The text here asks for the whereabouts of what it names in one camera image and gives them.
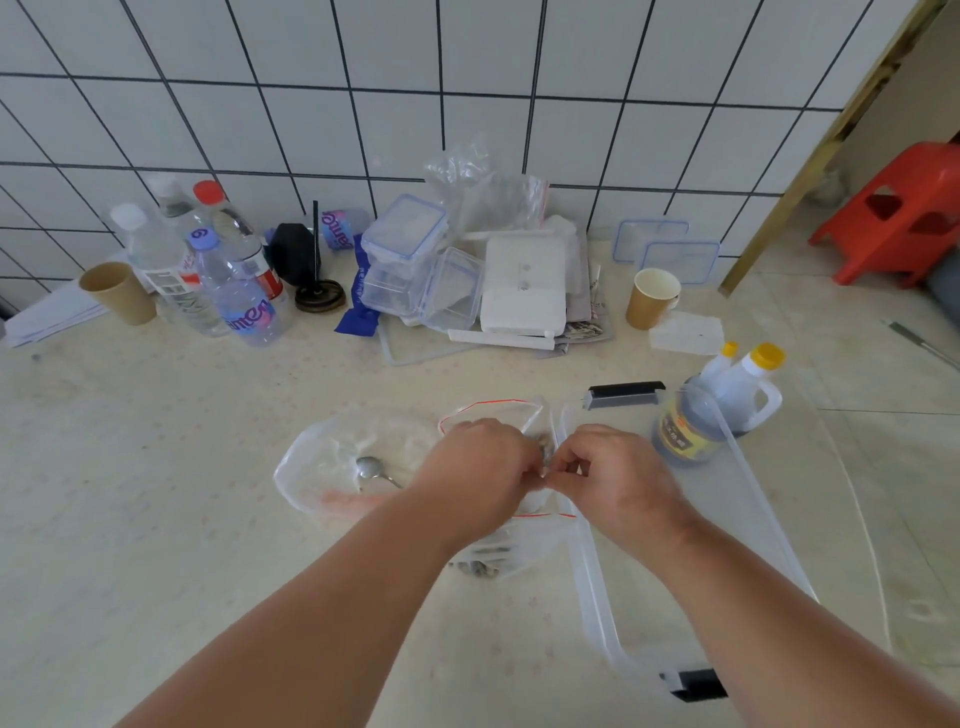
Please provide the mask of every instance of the red plastic stool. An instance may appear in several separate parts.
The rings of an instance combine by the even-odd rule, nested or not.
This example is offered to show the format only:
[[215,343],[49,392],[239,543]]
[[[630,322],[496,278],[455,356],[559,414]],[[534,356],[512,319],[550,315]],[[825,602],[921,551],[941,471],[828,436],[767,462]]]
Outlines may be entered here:
[[830,237],[847,258],[840,285],[864,272],[923,279],[960,238],[960,145],[920,142],[884,167],[810,237]]

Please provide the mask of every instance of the metal spoon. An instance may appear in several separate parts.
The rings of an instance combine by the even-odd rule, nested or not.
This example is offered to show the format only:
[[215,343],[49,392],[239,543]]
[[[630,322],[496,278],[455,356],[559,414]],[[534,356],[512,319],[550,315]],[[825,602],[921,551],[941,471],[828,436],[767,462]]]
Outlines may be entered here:
[[382,477],[384,480],[392,482],[397,488],[403,488],[402,485],[384,473],[383,463],[380,461],[380,458],[373,457],[372,455],[364,455],[363,457],[357,458],[357,474],[360,475],[362,480],[372,480],[375,477]]

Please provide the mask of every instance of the beige tiled floor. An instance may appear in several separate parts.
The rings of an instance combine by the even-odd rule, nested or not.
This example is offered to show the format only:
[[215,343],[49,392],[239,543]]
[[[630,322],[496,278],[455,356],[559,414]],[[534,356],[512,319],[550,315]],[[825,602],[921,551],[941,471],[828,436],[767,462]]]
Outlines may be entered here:
[[870,532],[890,643],[960,698],[960,374],[896,335],[898,321],[960,358],[960,333],[922,290],[830,276],[811,248],[822,219],[801,209],[733,297],[789,356],[788,376],[821,410]]

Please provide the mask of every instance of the paper cup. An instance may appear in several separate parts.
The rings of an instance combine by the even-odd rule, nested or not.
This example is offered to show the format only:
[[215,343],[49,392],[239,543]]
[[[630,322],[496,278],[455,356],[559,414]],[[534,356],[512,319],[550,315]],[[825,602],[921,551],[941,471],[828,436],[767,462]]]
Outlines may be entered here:
[[80,276],[80,289],[109,308],[125,324],[139,326],[156,316],[156,305],[127,263],[101,263]]
[[644,268],[634,276],[634,289],[627,303],[627,323],[647,330],[657,325],[663,311],[680,302],[680,281],[660,268]]

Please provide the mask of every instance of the person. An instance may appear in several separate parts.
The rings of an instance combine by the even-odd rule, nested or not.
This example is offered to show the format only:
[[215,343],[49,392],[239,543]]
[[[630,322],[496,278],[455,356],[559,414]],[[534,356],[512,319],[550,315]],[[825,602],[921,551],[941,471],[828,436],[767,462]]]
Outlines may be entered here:
[[[697,513],[648,441],[583,425],[544,476],[542,466],[537,444],[513,427],[458,425],[407,489],[119,725],[364,725],[449,559],[502,525],[528,492],[548,487],[670,590],[748,724],[960,726],[946,696]],[[389,568],[396,562],[407,566]]]

